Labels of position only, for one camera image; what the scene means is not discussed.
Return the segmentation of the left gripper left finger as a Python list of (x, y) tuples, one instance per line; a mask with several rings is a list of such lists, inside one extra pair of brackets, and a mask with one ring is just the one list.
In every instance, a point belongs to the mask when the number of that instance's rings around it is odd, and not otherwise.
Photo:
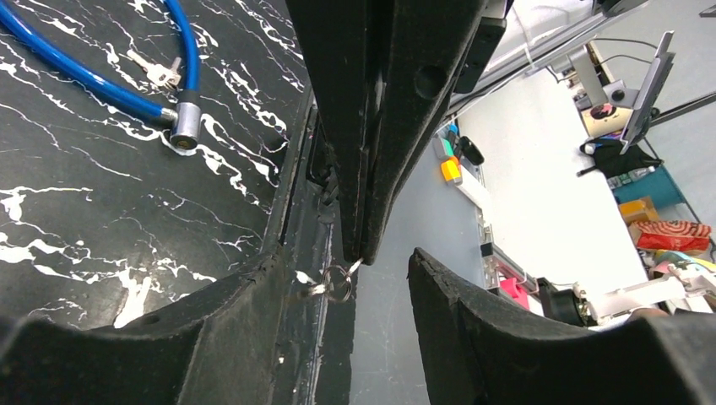
[(275, 254), (120, 328), (1, 322), (4, 404), (265, 404), (289, 270)]

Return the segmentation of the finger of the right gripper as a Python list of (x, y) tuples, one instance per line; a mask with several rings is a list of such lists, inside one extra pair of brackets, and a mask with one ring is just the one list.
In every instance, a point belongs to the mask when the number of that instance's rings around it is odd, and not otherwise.
[(389, 1), (289, 1), (337, 182), (344, 258), (371, 263), (366, 213)]
[(415, 167), (454, 87), (485, 1), (396, 1), (375, 154), (368, 177), (361, 260), (377, 258), (393, 201)]

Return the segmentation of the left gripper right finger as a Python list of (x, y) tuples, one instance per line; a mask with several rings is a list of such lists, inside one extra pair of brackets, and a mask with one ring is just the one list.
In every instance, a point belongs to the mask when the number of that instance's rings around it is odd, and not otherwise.
[(593, 332), (537, 316), (415, 249), (407, 280), (432, 404), (712, 404), (715, 319)]

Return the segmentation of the small key with ring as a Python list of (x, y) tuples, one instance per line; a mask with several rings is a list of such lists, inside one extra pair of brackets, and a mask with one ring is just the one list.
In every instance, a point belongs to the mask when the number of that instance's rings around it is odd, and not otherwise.
[(363, 259), (361, 258), (348, 267), (330, 266), (326, 268), (321, 274), (320, 281), (309, 284), (300, 290), (297, 297), (304, 300), (323, 295), (335, 303), (347, 302), (354, 291), (353, 276), (362, 263)]

